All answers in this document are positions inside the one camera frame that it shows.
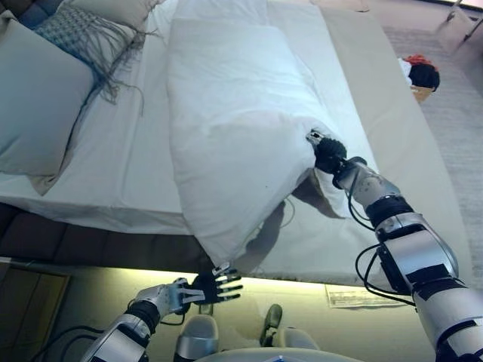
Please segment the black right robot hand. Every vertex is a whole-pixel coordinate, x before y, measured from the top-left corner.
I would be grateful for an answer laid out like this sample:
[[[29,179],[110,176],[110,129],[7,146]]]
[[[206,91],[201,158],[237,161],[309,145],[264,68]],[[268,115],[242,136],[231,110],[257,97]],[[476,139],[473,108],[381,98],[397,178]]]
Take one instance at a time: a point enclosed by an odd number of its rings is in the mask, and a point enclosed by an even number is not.
[[[306,140],[313,148],[315,168],[329,174],[336,174],[346,161],[346,148],[336,139],[312,129]]]

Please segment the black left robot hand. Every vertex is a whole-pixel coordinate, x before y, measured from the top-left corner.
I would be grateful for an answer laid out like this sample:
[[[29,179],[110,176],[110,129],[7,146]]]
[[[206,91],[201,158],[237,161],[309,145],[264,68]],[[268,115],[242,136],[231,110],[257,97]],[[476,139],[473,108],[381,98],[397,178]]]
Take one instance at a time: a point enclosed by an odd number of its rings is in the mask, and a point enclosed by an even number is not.
[[[228,262],[198,274],[191,283],[185,278],[178,278],[175,281],[175,301],[179,307],[175,313],[186,313],[191,304],[214,305],[240,298],[241,280],[241,275]]]

